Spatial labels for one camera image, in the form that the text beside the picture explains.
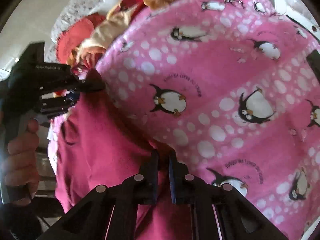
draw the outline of black sleeve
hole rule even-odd
[[[18,240],[35,240],[42,234],[40,222],[30,204],[25,207],[2,205],[0,214],[6,228]]]

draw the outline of beige floor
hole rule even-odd
[[[51,28],[69,0],[23,0],[0,33],[0,68],[10,71],[31,41],[51,44]]]

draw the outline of dark pink fabric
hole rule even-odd
[[[88,78],[99,76],[93,70]],[[157,148],[162,170],[156,206],[139,206],[138,239],[191,239],[187,206],[171,203],[165,165],[169,148],[145,139],[119,113],[104,91],[82,94],[58,138],[56,197],[65,212],[99,184],[112,187],[139,171]]]

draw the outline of yellow fabric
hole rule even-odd
[[[173,1],[175,0],[144,0],[144,3],[151,9],[158,9],[169,5]],[[107,14],[107,19],[96,27],[90,38],[85,39],[81,43],[77,53],[77,62],[85,56],[86,51],[88,51],[87,48],[102,47],[108,49],[113,40],[127,29],[137,6],[126,11],[115,13],[117,8],[118,5],[111,9]]]

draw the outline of pink blanket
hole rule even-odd
[[[296,240],[320,214],[318,48],[268,0],[179,0],[141,12],[96,68],[140,129]]]

